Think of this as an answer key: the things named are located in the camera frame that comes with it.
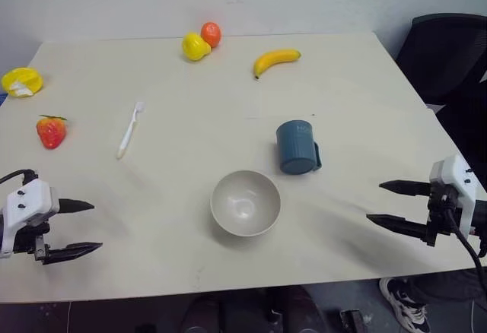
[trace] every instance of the red strawberry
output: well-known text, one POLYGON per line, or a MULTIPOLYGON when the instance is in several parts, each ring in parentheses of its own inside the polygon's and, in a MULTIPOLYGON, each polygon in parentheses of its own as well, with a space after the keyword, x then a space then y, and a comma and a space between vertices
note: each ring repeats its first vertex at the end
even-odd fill
POLYGON ((66 124, 64 123, 66 119, 61 116, 41 116, 44 116, 45 119, 37 122, 37 134, 44 147, 54 149, 61 144, 66 136, 66 124))

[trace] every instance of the white toothbrush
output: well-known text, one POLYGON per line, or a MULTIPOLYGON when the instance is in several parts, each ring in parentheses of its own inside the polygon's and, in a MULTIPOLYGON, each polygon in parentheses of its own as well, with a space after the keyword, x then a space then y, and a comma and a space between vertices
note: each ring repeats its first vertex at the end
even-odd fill
POLYGON ((138 101, 135 104, 134 112, 132 113, 132 119, 130 120, 129 127, 123 136, 122 143, 120 143, 119 151, 116 153, 116 159, 119 160, 125 154, 125 150, 129 145, 130 138, 132 137, 132 132, 134 131, 135 125, 137 124, 137 115, 144 111, 145 102, 138 101))

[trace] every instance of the mug handle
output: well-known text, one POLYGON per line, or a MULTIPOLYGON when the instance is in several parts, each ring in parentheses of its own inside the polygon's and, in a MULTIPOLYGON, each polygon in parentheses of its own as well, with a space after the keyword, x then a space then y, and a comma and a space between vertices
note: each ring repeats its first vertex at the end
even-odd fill
POLYGON ((313 168, 313 171, 316 171, 321 168, 320 149, 318 148, 318 143, 316 142, 314 142, 314 153, 317 156, 317 165, 313 168))

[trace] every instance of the white bowl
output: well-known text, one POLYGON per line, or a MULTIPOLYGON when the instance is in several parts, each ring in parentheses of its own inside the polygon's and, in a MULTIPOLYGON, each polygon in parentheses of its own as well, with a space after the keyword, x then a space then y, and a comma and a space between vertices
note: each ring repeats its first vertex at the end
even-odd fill
POLYGON ((262 173, 237 171, 216 185, 210 205, 220 227, 236 236, 256 236, 277 221, 281 197, 262 173))

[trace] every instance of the orange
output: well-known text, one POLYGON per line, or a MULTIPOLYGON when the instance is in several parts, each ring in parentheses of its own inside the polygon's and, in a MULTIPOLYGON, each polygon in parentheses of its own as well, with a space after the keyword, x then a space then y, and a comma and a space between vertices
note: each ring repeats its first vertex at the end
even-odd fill
POLYGON ((201 28, 201 37, 210 47, 215 48, 221 39, 220 27, 211 21, 205 23, 201 28))

